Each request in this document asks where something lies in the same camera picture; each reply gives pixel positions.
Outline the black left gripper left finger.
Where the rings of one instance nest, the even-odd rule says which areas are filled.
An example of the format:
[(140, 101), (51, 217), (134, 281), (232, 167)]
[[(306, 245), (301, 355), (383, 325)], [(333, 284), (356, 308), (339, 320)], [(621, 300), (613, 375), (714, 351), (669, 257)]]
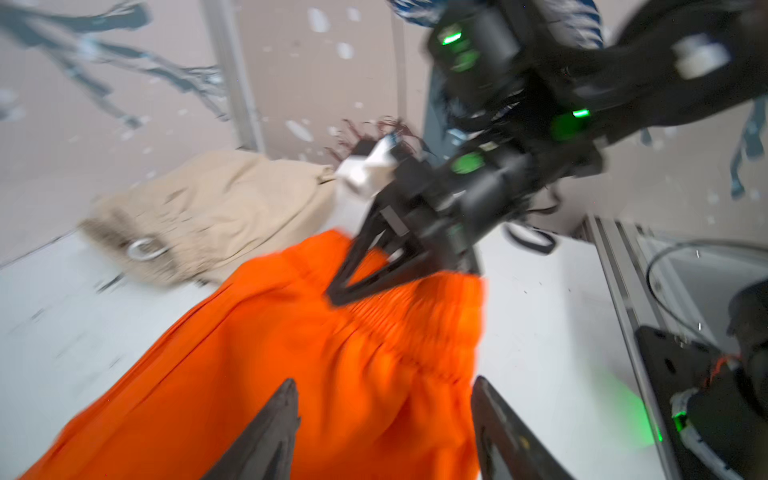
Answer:
[(298, 407), (296, 383), (286, 379), (203, 479), (289, 479), (301, 422)]

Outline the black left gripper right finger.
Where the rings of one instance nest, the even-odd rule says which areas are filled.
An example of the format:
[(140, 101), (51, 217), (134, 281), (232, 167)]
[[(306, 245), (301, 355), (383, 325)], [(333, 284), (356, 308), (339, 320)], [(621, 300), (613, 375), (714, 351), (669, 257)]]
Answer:
[(482, 479), (573, 479), (483, 376), (474, 381), (471, 411)]

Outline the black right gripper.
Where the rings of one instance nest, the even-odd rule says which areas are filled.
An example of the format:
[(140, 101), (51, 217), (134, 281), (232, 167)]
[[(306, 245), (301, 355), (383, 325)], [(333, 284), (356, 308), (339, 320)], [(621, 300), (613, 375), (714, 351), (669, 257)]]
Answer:
[[(392, 181), (375, 197), (359, 234), (326, 290), (337, 307), (426, 278), (442, 270), (477, 270), (474, 245), (523, 203), (528, 156), (470, 152), (439, 167), (397, 156)], [(384, 264), (354, 280), (381, 248)]]

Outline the orange shorts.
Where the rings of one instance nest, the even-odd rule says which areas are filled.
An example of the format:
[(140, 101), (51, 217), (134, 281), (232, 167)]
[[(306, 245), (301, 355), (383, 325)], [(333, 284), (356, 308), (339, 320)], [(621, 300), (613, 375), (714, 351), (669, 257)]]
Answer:
[(29, 479), (199, 479), (286, 380), (295, 479), (474, 479), (484, 285), (442, 272), (344, 306), (329, 231), (250, 260), (74, 417)]

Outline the beige shorts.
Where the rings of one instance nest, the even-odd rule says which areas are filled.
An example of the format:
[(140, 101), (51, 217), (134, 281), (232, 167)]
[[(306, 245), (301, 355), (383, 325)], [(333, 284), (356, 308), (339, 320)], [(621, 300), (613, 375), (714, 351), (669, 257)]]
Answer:
[(136, 280), (222, 283), (243, 263), (312, 236), (334, 203), (331, 166), (211, 151), (98, 201), (79, 230)]

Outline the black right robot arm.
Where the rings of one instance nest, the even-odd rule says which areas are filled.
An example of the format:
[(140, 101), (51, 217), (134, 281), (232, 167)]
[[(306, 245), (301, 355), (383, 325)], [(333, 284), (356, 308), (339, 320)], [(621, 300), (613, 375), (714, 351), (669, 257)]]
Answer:
[(692, 123), (767, 90), (759, 1), (649, 1), (619, 40), (577, 43), (553, 5), (455, 2), (425, 41), (468, 134), (438, 167), (401, 146), (327, 294), (347, 305), (442, 270), (475, 273), (475, 245), (534, 196), (603, 167), (648, 127)]

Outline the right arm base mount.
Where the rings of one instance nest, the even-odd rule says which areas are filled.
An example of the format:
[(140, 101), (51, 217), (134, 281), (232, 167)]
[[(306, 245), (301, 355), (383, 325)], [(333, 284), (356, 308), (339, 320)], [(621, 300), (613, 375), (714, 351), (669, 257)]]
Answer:
[(685, 479), (767, 476), (767, 284), (736, 293), (727, 335), (739, 354), (648, 326), (635, 338)]

